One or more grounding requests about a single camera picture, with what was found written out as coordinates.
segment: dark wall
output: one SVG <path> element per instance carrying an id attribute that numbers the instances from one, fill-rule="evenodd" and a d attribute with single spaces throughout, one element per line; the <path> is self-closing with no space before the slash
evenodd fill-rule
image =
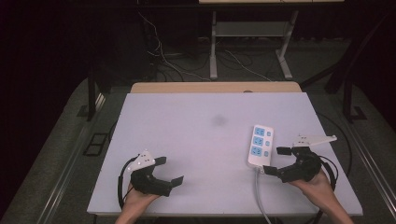
<path id="1" fill-rule="evenodd" d="M 371 30 L 377 28 L 362 47 L 350 75 L 396 131 L 396 3 L 379 8 L 373 21 Z"/>
<path id="2" fill-rule="evenodd" d="M 86 76 L 59 1 L 3 1 L 0 217 Z"/>

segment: white table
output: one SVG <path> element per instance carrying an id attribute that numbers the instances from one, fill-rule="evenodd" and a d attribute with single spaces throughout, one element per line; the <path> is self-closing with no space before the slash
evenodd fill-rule
<path id="1" fill-rule="evenodd" d="M 162 180 L 184 175 L 170 197 L 161 197 L 145 216 L 255 217 L 261 212 L 254 194 L 255 171 L 248 167 L 253 125 L 275 128 L 275 147 L 290 147 L 298 134 L 321 134 L 318 117 L 302 92 L 131 93 L 120 113 L 88 212 L 117 215 L 117 178 L 121 167 L 144 149 L 167 163 L 156 167 Z M 361 205 L 330 144 L 311 149 L 338 166 L 335 194 L 352 216 Z M 272 165 L 293 164 L 274 155 Z M 124 192 L 129 181 L 124 175 Z M 269 216 L 313 215 L 318 209 L 295 187 L 274 176 L 259 178 L 261 200 Z"/>

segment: floor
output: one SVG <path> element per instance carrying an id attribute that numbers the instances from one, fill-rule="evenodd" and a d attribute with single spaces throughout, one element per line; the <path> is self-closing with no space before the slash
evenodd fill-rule
<path id="1" fill-rule="evenodd" d="M 186 58 L 173 49 L 165 49 L 169 63 L 159 66 L 151 81 L 208 81 L 208 45 L 202 40 L 197 58 Z M 284 81 L 277 63 L 275 49 L 279 39 L 229 40 L 218 43 L 217 81 Z M 286 60 L 293 81 L 302 82 L 337 62 L 349 42 L 347 40 L 292 41 Z M 396 216 L 389 209 L 395 202 L 396 189 L 396 134 L 358 88 L 353 90 L 353 105 L 359 106 L 367 119 L 348 123 L 342 116 L 342 90 L 327 94 L 323 87 L 327 77 L 304 89 L 318 112 L 323 129 L 338 140 L 332 143 L 338 160 L 346 172 L 349 165 L 348 144 L 352 163 L 349 181 L 361 202 L 362 217 L 353 217 L 356 223 L 395 223 Z M 115 217 L 96 217 L 86 212 L 96 178 L 108 147 L 105 141 L 98 157 L 83 156 L 83 151 L 95 133 L 111 136 L 130 87 L 118 86 L 111 93 L 101 94 L 97 113 L 92 121 L 81 117 L 87 104 L 87 81 L 82 82 L 71 95 L 56 126 L 29 175 L 24 180 L 1 224 L 8 223 L 114 223 Z M 375 170 L 368 162 L 373 159 Z M 386 182 L 378 181 L 383 177 Z M 281 217 L 273 223 L 305 223 L 309 217 Z M 158 218 L 141 222 L 156 223 L 264 223 L 263 218 Z M 331 223 L 323 217 L 319 223 Z"/>

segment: white cable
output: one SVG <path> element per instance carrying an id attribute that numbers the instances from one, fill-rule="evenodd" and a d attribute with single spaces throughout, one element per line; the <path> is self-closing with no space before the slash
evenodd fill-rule
<path id="1" fill-rule="evenodd" d="M 178 71 L 179 73 L 186 74 L 186 75 L 193 76 L 193 77 L 198 77 L 198 78 L 200 78 L 201 80 L 212 81 L 212 80 L 210 80 L 209 78 L 200 77 L 200 76 L 198 76 L 198 75 L 196 75 L 196 74 L 194 74 L 194 73 L 188 73 L 188 72 L 180 71 L 180 70 L 178 70 L 177 68 L 175 68 L 171 63 L 169 63 L 168 61 L 166 61 L 166 58 L 165 58 L 165 56 L 163 55 L 163 43 L 160 41 L 160 38 L 158 37 L 158 34 L 157 34 L 157 27 L 156 27 L 154 24 L 152 24 L 148 19 L 146 19 L 142 14 L 140 14 L 140 12 L 138 12 L 138 13 L 139 13 L 139 16 L 140 16 L 144 21 L 146 21 L 148 24 L 150 24 L 152 27 L 154 27 L 154 34 L 156 35 L 157 40 L 158 40 L 158 47 L 157 47 L 156 49 L 160 48 L 160 54 L 161 54 L 161 56 L 163 57 L 163 61 L 164 61 L 164 62 L 166 62 L 169 66 L 171 66 L 172 68 L 174 68 L 174 69 L 175 69 L 176 71 Z"/>
<path id="2" fill-rule="evenodd" d="M 228 51 L 228 50 L 225 50 L 227 53 L 229 53 L 231 56 L 233 56 L 233 58 L 235 58 L 236 59 L 236 61 L 243 67 L 243 68 L 245 68 L 247 71 L 249 71 L 250 73 L 253 73 L 253 74 L 255 74 L 255 75 L 257 75 L 257 76 L 259 76 L 259 77 L 263 77 L 263 78 L 265 78 L 265 79 L 267 79 L 268 81 L 272 81 L 271 79 L 269 79 L 268 77 L 265 77 L 265 76 L 263 76 L 263 75 L 260 75 L 260 74 L 258 74 L 258 73 L 256 73 L 256 72 L 253 72 L 253 71 L 251 71 L 250 69 L 248 69 L 248 68 L 246 68 L 230 51 Z"/>
<path id="3" fill-rule="evenodd" d="M 160 44 L 160 53 L 161 53 L 161 55 L 163 56 L 163 44 Z M 175 69 L 176 71 L 178 71 L 179 73 L 183 73 L 183 74 L 186 74 L 186 75 L 189 75 L 189 76 L 193 76 L 193 77 L 198 77 L 198 78 L 200 78 L 201 80 L 212 81 L 212 80 L 210 80 L 209 78 L 200 77 L 200 76 L 198 76 L 198 75 L 196 75 L 196 74 L 194 74 L 194 73 L 188 73 L 188 72 L 183 72 L 183 71 L 178 70 L 176 67 L 173 66 L 172 63 L 169 63 L 168 61 L 166 61 L 166 59 L 165 59 L 164 56 L 163 56 L 163 61 L 166 62 L 169 66 L 171 66 L 172 68 L 174 68 L 174 69 Z"/>
<path id="4" fill-rule="evenodd" d="M 268 224 L 272 224 L 271 221 L 270 221 L 270 219 L 268 218 L 267 214 L 265 214 L 264 209 L 262 208 L 262 200 L 261 200 L 260 193 L 259 193 L 259 174 L 260 174 L 260 168 L 256 168 L 256 171 L 257 171 L 257 172 L 256 172 L 256 184 L 255 184 L 255 186 L 256 186 L 256 200 L 257 200 L 257 203 L 259 204 L 259 208 L 260 208 L 260 210 L 262 211 L 262 214 L 263 214 L 264 217 L 265 217 L 265 220 L 268 222 Z"/>

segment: wrist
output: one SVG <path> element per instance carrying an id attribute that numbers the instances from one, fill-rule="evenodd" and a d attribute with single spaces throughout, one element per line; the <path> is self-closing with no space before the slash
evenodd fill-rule
<path id="1" fill-rule="evenodd" d="M 322 211 L 329 216 L 334 224 L 353 224 L 347 211 L 339 202 L 326 204 L 326 207 Z"/>
<path id="2" fill-rule="evenodd" d="M 121 213 L 116 220 L 116 224 L 134 224 L 137 221 L 137 219 L 138 217 L 134 215 Z"/>

